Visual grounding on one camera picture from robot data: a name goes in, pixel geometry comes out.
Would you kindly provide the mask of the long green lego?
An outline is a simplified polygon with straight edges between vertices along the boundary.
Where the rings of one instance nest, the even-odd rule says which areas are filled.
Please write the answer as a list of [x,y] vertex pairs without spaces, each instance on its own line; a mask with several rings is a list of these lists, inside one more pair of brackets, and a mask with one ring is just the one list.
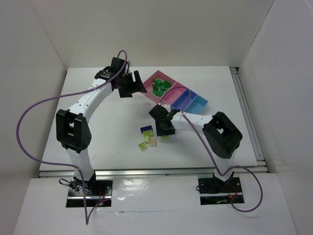
[[164,91],[160,91],[159,89],[158,90],[153,90],[152,93],[154,95],[156,95],[157,97],[162,97],[163,94],[164,94]]

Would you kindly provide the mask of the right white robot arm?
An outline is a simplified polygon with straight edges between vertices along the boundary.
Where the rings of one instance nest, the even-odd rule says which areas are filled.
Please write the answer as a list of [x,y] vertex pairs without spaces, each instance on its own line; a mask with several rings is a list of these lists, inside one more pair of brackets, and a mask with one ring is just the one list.
[[158,136],[174,135],[178,130],[196,133],[215,167],[214,184],[221,188],[230,183],[234,175],[234,156],[243,135],[225,113],[199,115],[178,109],[168,111],[157,104],[149,115],[155,121]]

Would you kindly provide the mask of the dark blue lego brick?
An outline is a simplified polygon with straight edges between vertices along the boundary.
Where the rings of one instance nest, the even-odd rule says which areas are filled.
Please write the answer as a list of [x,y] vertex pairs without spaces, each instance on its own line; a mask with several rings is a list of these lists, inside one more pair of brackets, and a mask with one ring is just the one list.
[[142,134],[143,134],[143,132],[150,131],[150,130],[153,131],[153,128],[152,128],[151,125],[140,127],[140,131],[141,131]]

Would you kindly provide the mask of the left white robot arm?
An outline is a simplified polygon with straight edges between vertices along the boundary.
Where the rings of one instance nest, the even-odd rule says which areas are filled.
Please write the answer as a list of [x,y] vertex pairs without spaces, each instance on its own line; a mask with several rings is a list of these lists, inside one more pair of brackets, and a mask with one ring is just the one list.
[[114,90],[121,98],[146,93],[139,72],[129,71],[126,60],[114,57],[111,65],[94,77],[88,92],[67,110],[56,113],[56,138],[68,153],[74,168],[74,181],[88,190],[94,188],[95,171],[91,166],[88,146],[91,142],[89,120],[102,101]]

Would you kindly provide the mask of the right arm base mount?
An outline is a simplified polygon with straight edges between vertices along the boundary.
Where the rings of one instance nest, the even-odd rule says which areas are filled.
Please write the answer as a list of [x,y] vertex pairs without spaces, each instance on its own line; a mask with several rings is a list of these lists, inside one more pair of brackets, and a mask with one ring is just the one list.
[[213,178],[199,178],[196,191],[200,194],[201,205],[243,204],[245,202],[239,177],[226,185],[219,185]]

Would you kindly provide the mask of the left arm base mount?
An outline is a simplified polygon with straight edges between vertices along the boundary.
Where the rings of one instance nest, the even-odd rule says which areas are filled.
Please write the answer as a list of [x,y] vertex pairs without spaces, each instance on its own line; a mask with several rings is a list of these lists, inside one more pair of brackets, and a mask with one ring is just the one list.
[[[59,184],[69,187],[67,194],[67,208],[82,208],[83,202],[83,187],[75,183],[73,180],[59,179]],[[96,181],[95,188],[92,190],[86,189],[87,207],[94,207],[99,203],[98,207],[110,207],[112,205],[112,185],[113,180]]]

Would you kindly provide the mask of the beige lego brick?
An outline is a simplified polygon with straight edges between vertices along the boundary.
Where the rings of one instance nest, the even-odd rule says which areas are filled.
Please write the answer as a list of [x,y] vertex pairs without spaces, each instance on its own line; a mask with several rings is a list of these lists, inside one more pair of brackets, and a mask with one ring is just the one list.
[[156,147],[156,139],[155,137],[149,137],[149,146]]

